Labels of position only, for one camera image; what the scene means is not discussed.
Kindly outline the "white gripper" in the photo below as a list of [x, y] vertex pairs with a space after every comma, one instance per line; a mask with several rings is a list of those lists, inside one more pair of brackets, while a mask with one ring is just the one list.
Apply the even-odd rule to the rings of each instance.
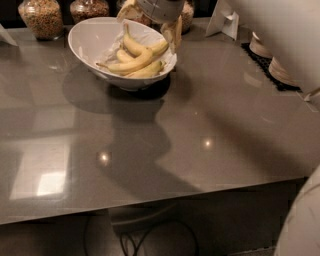
[[181, 45], [182, 16], [185, 0], [125, 0], [117, 20], [139, 19], [144, 14], [152, 21], [163, 24], [161, 34], [175, 54]]

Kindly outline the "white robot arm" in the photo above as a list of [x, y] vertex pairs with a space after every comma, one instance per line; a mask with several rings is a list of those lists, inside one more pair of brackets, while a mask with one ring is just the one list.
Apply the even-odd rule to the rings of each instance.
[[[117, 20], [143, 15], [161, 25], [175, 50], [181, 36], [178, 16], [183, 0], [125, 0]], [[320, 0], [217, 0], [206, 34], [230, 37], [245, 24], [280, 61], [294, 82], [319, 104]], [[320, 168], [298, 193], [277, 242], [274, 256], [320, 256]]]

